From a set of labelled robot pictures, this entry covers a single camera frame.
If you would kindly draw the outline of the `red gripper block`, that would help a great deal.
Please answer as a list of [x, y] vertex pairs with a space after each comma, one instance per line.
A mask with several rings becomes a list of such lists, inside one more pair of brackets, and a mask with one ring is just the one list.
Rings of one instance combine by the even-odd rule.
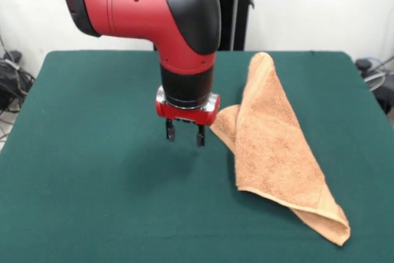
[[205, 126], [210, 126], [219, 112], [220, 96], [210, 93], [208, 101], [198, 108], [182, 109], [172, 106], [165, 97], [164, 89], [160, 86], [156, 93], [156, 112], [160, 117], [166, 118], [166, 137], [173, 142], [175, 140], [175, 127], [172, 120], [181, 119], [191, 121], [198, 125], [196, 135], [197, 147], [205, 146]]

